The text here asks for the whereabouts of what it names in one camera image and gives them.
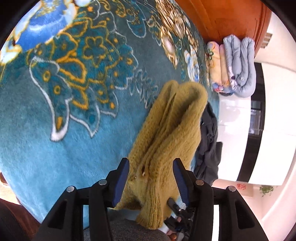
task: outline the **rolled blanket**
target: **rolled blanket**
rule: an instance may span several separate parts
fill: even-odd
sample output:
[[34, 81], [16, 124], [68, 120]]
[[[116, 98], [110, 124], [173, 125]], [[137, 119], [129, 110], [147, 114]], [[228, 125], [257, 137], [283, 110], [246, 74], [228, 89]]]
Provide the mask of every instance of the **rolled blanket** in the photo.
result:
[[255, 92], [255, 41], [249, 37], [240, 41], [235, 35], [223, 39], [231, 87], [238, 97], [249, 97]]
[[230, 86], [224, 44], [221, 44], [219, 46], [219, 53], [220, 53], [220, 64], [221, 64], [221, 82], [223, 86]]
[[222, 85], [219, 45], [214, 41], [208, 42], [207, 52], [210, 66], [210, 81], [212, 84]]
[[173, 160], [186, 169], [201, 140], [200, 119], [207, 103], [205, 88], [195, 82], [167, 82], [153, 104], [128, 156], [130, 172], [117, 209], [141, 210], [136, 221], [148, 229], [171, 215], [167, 200], [179, 191]]

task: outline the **window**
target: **window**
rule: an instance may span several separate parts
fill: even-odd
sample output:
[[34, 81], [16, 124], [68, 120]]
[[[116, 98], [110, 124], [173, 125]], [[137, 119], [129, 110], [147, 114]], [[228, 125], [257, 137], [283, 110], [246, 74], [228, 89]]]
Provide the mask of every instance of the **window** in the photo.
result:
[[250, 128], [249, 134], [251, 135], [260, 135], [261, 129], [261, 102], [251, 100], [251, 120], [250, 120]]

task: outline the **teal blanket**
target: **teal blanket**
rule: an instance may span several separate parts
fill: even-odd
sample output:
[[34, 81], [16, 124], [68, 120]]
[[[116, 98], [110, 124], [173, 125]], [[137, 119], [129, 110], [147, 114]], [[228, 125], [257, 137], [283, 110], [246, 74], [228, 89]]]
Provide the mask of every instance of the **teal blanket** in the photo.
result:
[[116, 169], [169, 80], [202, 83], [217, 115], [205, 53], [173, 0], [37, 3], [0, 52], [0, 170], [22, 205], [41, 222]]

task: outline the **gray fabric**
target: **gray fabric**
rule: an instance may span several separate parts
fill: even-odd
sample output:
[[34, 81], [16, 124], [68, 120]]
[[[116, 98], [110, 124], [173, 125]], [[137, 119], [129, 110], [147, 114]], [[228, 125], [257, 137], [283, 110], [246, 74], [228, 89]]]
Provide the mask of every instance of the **gray fabric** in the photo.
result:
[[209, 103], [202, 114], [200, 132], [201, 141], [195, 152], [196, 163], [193, 173], [197, 179], [213, 185], [213, 182], [218, 179], [222, 143], [217, 142], [217, 119]]
[[[160, 230], [148, 230], [127, 219], [111, 221], [110, 227], [114, 241], [170, 241]], [[89, 229], [84, 230], [84, 241], [91, 241]]]
[[238, 97], [250, 97], [256, 88], [255, 42], [248, 37], [240, 41], [232, 34], [223, 43], [232, 89]]

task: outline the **orange wooden furniture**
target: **orange wooden furniture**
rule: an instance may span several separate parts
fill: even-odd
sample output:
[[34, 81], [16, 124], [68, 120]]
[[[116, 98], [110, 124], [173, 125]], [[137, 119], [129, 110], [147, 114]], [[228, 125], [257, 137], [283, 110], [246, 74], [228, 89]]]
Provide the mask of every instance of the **orange wooden furniture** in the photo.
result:
[[200, 31], [205, 42], [235, 34], [255, 40], [257, 53], [266, 34], [271, 10], [260, 0], [176, 0]]

